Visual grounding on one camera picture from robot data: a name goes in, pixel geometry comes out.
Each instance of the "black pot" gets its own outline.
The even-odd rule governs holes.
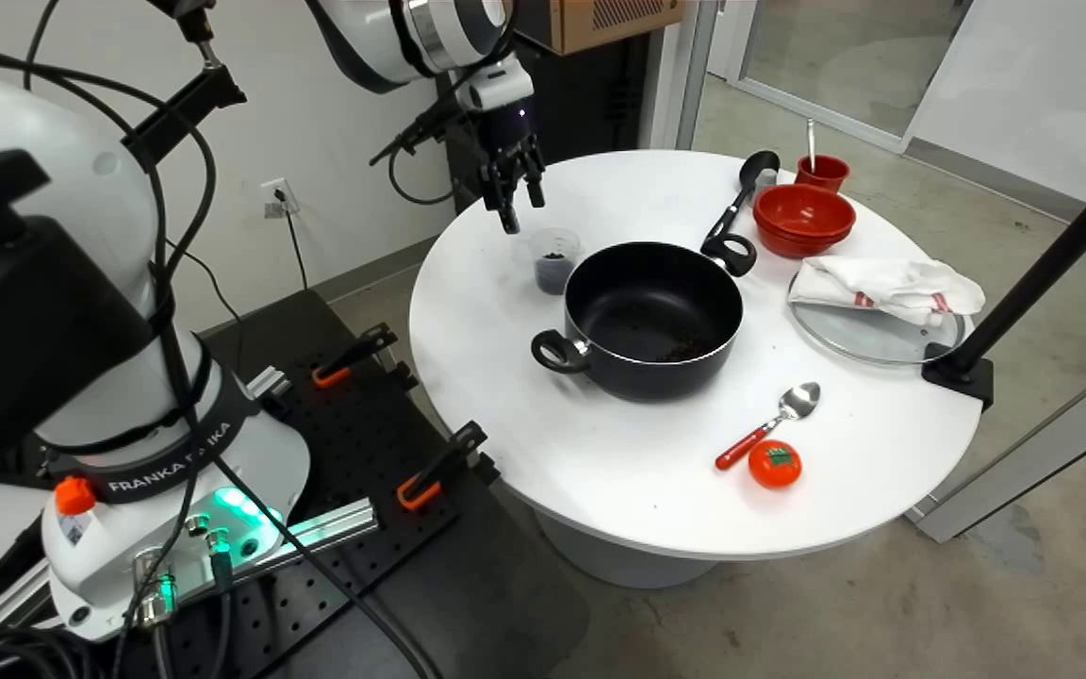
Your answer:
[[[565,317],[570,335],[533,339],[540,364],[589,372],[623,401],[674,401],[721,372],[745,300],[721,264],[679,244],[629,241],[574,270]]]

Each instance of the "round white table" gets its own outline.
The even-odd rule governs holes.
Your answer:
[[[783,304],[800,264],[763,244],[760,269],[738,278],[748,317],[732,358],[706,393],[628,405],[589,376],[535,364],[533,335],[565,317],[564,295],[535,286],[543,252],[581,259],[615,241],[699,247],[737,196],[738,166],[692,149],[550,166],[547,207],[520,205],[520,235],[503,235],[483,205],[468,207],[432,247],[410,295],[410,349],[439,413],[450,427],[474,418],[503,479],[574,527],[564,549],[608,579],[683,579],[674,569],[660,579],[608,572],[623,555],[750,560],[873,533],[937,489],[982,422],[976,401],[922,382],[922,364],[873,364],[804,335]],[[924,256],[898,225],[854,207],[854,239],[835,252]],[[760,241],[750,210],[737,235]],[[765,489],[748,464],[717,471],[712,456],[765,422],[800,382],[819,382],[822,405],[773,436],[800,450],[804,479]]]

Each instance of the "white wall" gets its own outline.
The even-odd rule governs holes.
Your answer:
[[[0,0],[3,51],[27,49],[38,10],[42,0]],[[195,252],[210,259],[235,304],[257,309],[300,291],[288,225],[259,218],[257,183],[263,178],[292,178],[301,200],[300,223],[312,284],[433,239],[450,223],[450,207],[410,207],[395,200],[386,168],[367,166],[433,101],[432,84],[386,98],[360,89],[327,59],[305,3],[292,0],[227,0],[217,10],[217,35],[217,49],[235,69],[249,104],[204,125],[224,172]],[[119,75],[155,93],[175,93],[200,70],[195,49],[146,0],[65,0],[42,59]],[[440,191],[450,178],[433,142],[419,158],[405,158],[399,168],[405,183],[424,196]],[[164,178],[180,225],[200,196],[195,156],[176,149]],[[180,320],[194,327],[227,320],[194,264],[176,278],[176,299]]]
[[[913,134],[1086,200],[1086,0],[973,0]]]

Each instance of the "white cloth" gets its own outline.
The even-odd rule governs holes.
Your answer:
[[[988,299],[942,259],[806,256],[791,300],[882,309],[905,323],[937,327],[954,313],[982,313]]]

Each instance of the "table leg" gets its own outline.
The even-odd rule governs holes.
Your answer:
[[[629,549],[618,544],[605,544],[589,533],[565,527],[543,513],[535,513],[540,533],[547,544],[581,572],[618,583],[618,589],[683,589],[706,578],[717,560],[685,560],[685,558],[660,558],[646,549]]]

